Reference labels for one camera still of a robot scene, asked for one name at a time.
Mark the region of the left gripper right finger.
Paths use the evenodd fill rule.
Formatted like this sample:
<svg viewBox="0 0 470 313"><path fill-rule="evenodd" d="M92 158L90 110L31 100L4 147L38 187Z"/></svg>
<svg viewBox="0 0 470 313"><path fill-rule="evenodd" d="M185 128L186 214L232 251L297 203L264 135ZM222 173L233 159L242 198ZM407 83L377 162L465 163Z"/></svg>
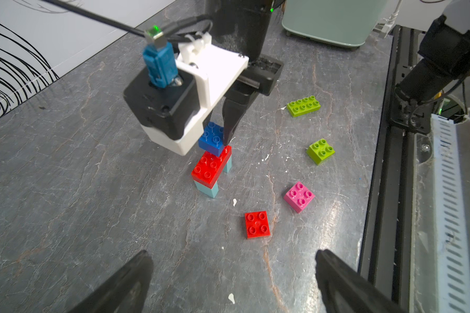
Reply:
<svg viewBox="0 0 470 313"><path fill-rule="evenodd" d="M330 250L318 250L316 280L327 312L402 312Z"/></svg>

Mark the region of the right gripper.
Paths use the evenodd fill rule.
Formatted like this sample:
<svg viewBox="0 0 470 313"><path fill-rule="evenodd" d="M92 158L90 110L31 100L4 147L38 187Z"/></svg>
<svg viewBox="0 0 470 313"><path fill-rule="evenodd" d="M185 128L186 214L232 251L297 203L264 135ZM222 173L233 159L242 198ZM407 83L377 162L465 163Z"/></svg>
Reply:
<svg viewBox="0 0 470 313"><path fill-rule="evenodd" d="M269 96L281 76L284 63L278 59L261 54L250 61L248 67L239 75L237 81L255 88L260 94ZM258 93L228 91L223 103L223 144L228 145L245 113L254 103ZM203 127L210 123L212 111L202 122Z"/></svg>

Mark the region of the teal lego brick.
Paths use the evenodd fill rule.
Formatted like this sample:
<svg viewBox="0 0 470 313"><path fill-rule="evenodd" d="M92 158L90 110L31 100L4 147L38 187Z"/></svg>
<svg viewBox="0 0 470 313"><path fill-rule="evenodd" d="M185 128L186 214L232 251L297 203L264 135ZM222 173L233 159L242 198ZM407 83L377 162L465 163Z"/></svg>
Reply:
<svg viewBox="0 0 470 313"><path fill-rule="evenodd" d="M219 192L218 183L215 182L212 188L209 188L198 181L194 181L195 186L203 194L209 196L210 198L215 198Z"/></svg>
<svg viewBox="0 0 470 313"><path fill-rule="evenodd" d="M232 168L232 156L230 156L228 159L227 159L227 162L225 164L225 167L223 168L223 171L225 173L229 173L230 170Z"/></svg>

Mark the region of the blue square lego brick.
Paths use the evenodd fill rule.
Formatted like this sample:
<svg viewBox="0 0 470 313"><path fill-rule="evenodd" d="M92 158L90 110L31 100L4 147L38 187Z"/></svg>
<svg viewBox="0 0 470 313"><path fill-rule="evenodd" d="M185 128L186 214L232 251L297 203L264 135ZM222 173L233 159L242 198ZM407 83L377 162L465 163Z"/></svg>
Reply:
<svg viewBox="0 0 470 313"><path fill-rule="evenodd" d="M219 157L225 147L223 145L223 136L224 128L214 122L209 122L204 128L204 133L200 137L198 145L201 149Z"/></svg>

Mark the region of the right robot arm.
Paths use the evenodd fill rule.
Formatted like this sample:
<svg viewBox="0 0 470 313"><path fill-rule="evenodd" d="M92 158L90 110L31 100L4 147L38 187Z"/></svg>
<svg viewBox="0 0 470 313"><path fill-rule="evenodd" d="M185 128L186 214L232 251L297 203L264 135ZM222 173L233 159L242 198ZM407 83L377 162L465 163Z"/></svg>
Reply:
<svg viewBox="0 0 470 313"><path fill-rule="evenodd" d="M214 19L211 32L214 44L249 57L248 67L224 94L225 146L257 96L269 96L281 76L283 62L261 53L273 4L273 1L206 1L206 13Z"/></svg>

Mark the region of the red long lego brick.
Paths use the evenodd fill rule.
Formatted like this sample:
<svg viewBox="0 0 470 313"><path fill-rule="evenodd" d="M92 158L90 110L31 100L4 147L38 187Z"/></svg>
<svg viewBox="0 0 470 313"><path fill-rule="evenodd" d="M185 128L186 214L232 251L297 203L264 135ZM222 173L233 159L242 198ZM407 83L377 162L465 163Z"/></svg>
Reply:
<svg viewBox="0 0 470 313"><path fill-rule="evenodd" d="M231 146L226 146L220 156L206 151L191 172L193 180L212 189L231 156Z"/></svg>

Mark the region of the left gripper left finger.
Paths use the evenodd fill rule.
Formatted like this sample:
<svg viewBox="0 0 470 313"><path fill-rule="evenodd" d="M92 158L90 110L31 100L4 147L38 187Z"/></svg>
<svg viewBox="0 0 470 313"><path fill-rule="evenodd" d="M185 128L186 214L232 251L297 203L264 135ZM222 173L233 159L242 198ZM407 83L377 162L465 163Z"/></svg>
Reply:
<svg viewBox="0 0 470 313"><path fill-rule="evenodd" d="M71 312L142 312L154 263L141 250Z"/></svg>

